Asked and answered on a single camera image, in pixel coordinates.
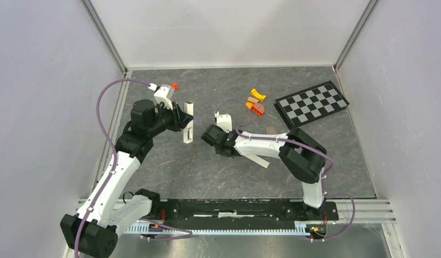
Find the white and black stick remote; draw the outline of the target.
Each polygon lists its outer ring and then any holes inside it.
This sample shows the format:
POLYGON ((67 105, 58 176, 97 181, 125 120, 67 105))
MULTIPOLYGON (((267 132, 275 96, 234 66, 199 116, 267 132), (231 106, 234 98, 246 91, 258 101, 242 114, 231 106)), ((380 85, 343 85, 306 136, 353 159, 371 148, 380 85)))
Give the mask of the white and black stick remote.
MULTIPOLYGON (((183 112, 188 115, 194 115, 194 103, 193 102, 184 102, 183 112)), ((194 139, 194 122, 193 119, 187 124, 187 126, 183 130, 183 142, 185 144, 192 143, 194 139)))

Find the white stick remote cover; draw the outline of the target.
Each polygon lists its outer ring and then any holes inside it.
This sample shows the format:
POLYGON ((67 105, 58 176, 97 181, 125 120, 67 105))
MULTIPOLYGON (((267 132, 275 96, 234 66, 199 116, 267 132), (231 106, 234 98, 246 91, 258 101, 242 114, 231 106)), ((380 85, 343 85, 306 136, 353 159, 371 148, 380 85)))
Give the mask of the white stick remote cover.
POLYGON ((265 159, 263 159, 257 155, 248 155, 247 158, 250 159, 251 161, 255 162, 256 164, 264 167, 264 168, 268 168, 268 166, 269 166, 268 161, 266 161, 265 159))

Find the beige remote control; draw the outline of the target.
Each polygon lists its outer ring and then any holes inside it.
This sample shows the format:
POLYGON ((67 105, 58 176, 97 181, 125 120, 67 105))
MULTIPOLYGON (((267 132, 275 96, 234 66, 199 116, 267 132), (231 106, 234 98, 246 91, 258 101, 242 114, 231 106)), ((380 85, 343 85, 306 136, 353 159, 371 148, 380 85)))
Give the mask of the beige remote control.
POLYGON ((277 130, 277 128, 276 128, 275 126, 267 126, 267 127, 265 128, 265 130, 266 130, 266 133, 267 133, 267 134, 275 135, 275 134, 278 134, 278 133, 279 133, 278 130, 277 130))

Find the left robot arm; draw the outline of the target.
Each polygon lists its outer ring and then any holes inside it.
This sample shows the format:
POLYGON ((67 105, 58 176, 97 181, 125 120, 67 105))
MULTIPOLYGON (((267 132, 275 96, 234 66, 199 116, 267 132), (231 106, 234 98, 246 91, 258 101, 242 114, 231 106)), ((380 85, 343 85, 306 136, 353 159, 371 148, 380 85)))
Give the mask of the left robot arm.
POLYGON ((194 120, 193 103, 180 108, 151 100, 136 101, 131 119, 113 147, 112 159, 84 204, 74 215, 66 214, 60 226, 75 257, 109 257, 119 237, 137 220, 146 216, 155 219, 161 213, 159 194, 139 190, 132 199, 115 210, 127 182, 143 163, 153 147, 153 139, 164 131, 180 132, 194 120))

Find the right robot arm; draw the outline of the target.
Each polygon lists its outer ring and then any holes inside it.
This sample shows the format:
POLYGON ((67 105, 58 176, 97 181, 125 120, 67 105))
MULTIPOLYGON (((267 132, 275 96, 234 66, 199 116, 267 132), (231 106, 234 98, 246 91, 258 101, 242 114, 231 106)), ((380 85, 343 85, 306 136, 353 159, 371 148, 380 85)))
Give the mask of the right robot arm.
POLYGON ((326 149, 298 127, 288 133, 254 134, 243 130, 227 132, 210 125, 201 139, 225 157, 265 156, 279 159, 303 188, 302 209, 309 219, 325 211, 322 176, 334 165, 326 149))

